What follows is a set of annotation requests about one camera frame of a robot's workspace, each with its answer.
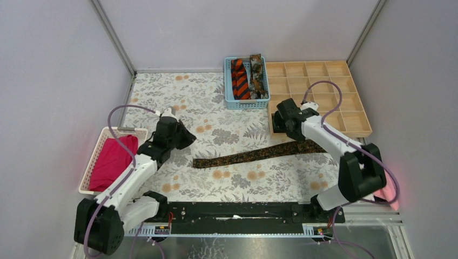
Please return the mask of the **black gold patterned tie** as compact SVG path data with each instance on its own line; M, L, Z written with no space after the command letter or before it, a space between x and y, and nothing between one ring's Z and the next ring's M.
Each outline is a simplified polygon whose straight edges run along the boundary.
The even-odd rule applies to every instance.
M252 151L221 156L211 159L193 159L192 167L197 169L228 166L239 163L255 162L281 156L326 153L326 151L312 140L286 142Z

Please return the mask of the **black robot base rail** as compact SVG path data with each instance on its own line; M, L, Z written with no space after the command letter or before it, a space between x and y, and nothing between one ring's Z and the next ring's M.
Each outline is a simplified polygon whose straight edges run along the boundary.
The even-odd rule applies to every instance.
M342 210L318 212L298 202L169 202L146 220L171 227L174 235L301 234L303 224L344 223Z

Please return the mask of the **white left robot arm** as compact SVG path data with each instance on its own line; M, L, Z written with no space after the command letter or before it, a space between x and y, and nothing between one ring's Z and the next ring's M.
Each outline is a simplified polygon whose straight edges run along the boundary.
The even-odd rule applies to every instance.
M77 206L74 240L105 255L113 254L126 232L151 218L160 222L167 217L167 206L152 192L139 200L131 199L170 158L174 149L184 149L196 137L173 114L163 113L151 141L139 146L137 154L122 174L92 200L82 199Z

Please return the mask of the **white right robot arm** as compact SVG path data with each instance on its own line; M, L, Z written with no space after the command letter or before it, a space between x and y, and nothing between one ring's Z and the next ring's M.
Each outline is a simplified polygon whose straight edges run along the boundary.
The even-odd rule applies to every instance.
M277 105L272 123L293 140L312 140L338 162L338 183L311 198L311 218L324 222L331 209L373 194L386 186L387 179L378 147L345 136L325 122L317 109L316 103L305 102L298 107L289 98Z

